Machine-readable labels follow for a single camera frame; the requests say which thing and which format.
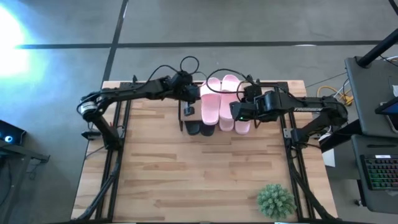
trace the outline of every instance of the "gray floor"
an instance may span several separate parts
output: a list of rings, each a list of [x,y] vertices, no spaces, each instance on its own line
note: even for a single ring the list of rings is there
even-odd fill
[[[20,44],[111,43],[122,0],[0,0],[21,25]],[[396,28],[398,17],[382,0],[130,0],[120,42],[379,40]],[[155,67],[177,67],[187,55],[200,70],[232,68],[263,80],[300,79],[306,85],[345,71],[344,59],[372,46],[219,47],[119,49],[110,80],[145,80]],[[75,112],[81,96],[101,85],[109,49],[15,50],[0,52],[0,119],[26,129],[27,146],[50,154],[50,162],[27,179],[13,223],[51,223],[70,218],[87,141],[86,124]],[[398,55],[393,47],[385,56]],[[158,76],[173,75],[166,68]],[[346,75],[311,86],[342,86]],[[354,105],[349,108],[354,120]],[[349,154],[349,145],[342,148]],[[394,223],[397,215],[372,213],[353,205],[359,197],[353,180],[328,169],[338,215],[344,220]]]

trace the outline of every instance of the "wooden table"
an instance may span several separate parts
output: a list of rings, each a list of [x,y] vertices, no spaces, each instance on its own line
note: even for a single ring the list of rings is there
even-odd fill
[[[287,82],[295,96],[306,95],[303,81]],[[103,87],[119,83],[104,82]],[[113,120],[114,109],[115,104],[104,115],[108,121]],[[132,102],[113,221],[271,222],[257,209],[257,193],[267,184],[292,188],[280,122],[262,123],[258,129],[252,124],[244,136],[218,127],[211,137],[189,136],[180,132],[177,111],[174,100]],[[312,120],[310,113],[295,117],[298,127]],[[102,145],[102,140],[90,142],[87,153]],[[321,151],[308,147],[303,157],[312,192],[337,217]],[[105,158],[102,150],[85,161],[72,218],[82,214],[98,193]],[[300,199],[307,214],[302,192]]]

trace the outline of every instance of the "black slipper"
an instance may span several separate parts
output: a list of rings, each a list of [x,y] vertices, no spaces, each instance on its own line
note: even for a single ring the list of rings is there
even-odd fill
[[[187,133],[189,135],[197,135],[200,132],[201,121],[184,121]]]
[[[206,125],[202,121],[200,125],[200,133],[204,136],[212,136],[214,134],[214,130],[216,129],[215,125]]]

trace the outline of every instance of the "green succulent plant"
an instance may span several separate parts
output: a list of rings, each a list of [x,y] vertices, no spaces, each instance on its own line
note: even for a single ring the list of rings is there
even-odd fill
[[[266,217],[279,220],[294,213],[294,196],[280,184],[268,184],[257,196],[259,210]]]

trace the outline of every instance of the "computer keyboard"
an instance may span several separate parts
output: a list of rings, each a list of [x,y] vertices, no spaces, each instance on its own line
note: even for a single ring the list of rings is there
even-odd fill
[[[361,155],[370,190],[398,190],[398,155]]]

